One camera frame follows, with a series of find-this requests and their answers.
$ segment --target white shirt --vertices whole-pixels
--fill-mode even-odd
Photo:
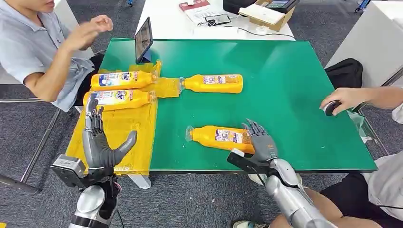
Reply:
[[[44,27],[0,0],[0,64],[21,83],[33,73],[45,73],[70,31],[55,13],[39,13]],[[94,71],[89,59],[72,58],[66,82],[52,104],[67,112],[84,78]]]
[[[392,118],[403,124],[403,104],[395,108]],[[377,171],[363,173],[368,183],[368,198],[375,205],[403,207],[403,151],[375,161]],[[403,209],[381,207],[388,215],[403,221]]]

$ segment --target orange juice bottle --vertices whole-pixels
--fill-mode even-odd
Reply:
[[[136,89],[155,83],[156,80],[155,72],[147,73],[141,70],[96,74],[91,78],[91,87],[94,91]]]
[[[190,89],[202,93],[232,93],[242,92],[242,75],[194,75],[180,78],[180,91]]]
[[[196,141],[203,146],[223,150],[239,149],[245,153],[255,153],[248,131],[228,127],[204,126],[186,129],[186,140]]]
[[[86,106],[88,98],[92,93],[96,94],[98,107],[103,106],[105,111],[124,108],[138,108],[155,101],[154,91],[143,92],[136,89],[97,92],[90,91],[84,95],[84,106]]]

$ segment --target robotic arm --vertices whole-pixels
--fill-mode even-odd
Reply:
[[[267,131],[256,122],[248,120],[243,124],[251,136],[255,154],[245,158],[244,153],[234,149],[227,161],[248,173],[264,173],[266,182],[262,182],[267,193],[276,201],[281,212],[294,228],[337,228],[326,220],[313,205],[311,198],[299,184],[297,175],[291,165],[278,158],[273,139]]]
[[[127,140],[112,150],[106,139],[101,107],[98,100],[90,96],[86,106],[83,147],[88,163],[88,174],[84,175],[83,162],[74,157],[60,155],[51,165],[53,171],[69,187],[84,189],[69,228],[107,228],[117,209],[117,195],[122,188],[116,182],[114,166],[133,148],[137,132],[129,133]]]

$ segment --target computer mouse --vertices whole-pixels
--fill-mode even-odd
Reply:
[[[340,100],[334,100],[334,101],[327,103],[327,105],[324,108],[322,108],[322,110],[323,110],[323,112],[325,112],[326,115],[331,116],[331,115],[333,115],[333,111],[337,107],[339,107],[339,105],[341,105]]]

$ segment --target black bag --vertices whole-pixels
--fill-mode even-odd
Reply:
[[[238,14],[241,7],[246,8],[255,2],[256,0],[223,0],[222,7],[227,12]]]
[[[345,59],[326,68],[325,71],[335,89],[363,86],[363,65],[353,58]]]

